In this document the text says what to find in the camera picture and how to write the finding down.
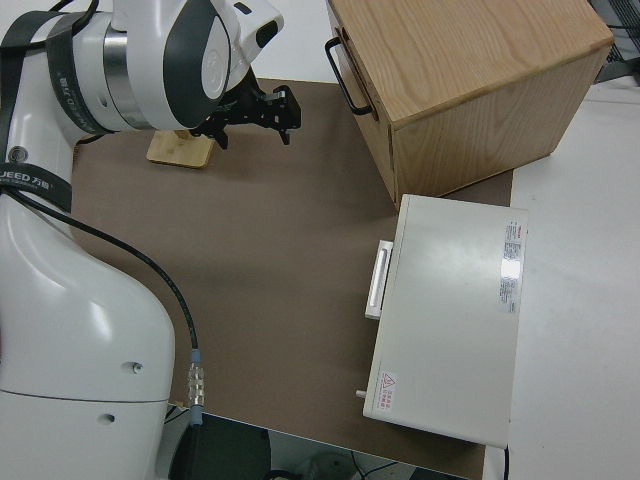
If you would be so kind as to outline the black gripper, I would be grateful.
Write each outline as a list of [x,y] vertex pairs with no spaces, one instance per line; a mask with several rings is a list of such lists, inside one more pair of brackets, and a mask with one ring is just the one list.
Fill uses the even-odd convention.
[[265,93],[253,72],[248,72],[220,100],[214,112],[192,129],[193,137],[205,136],[221,149],[228,148],[227,125],[256,124],[275,130],[284,145],[290,144],[290,131],[301,127],[301,108],[286,85]]

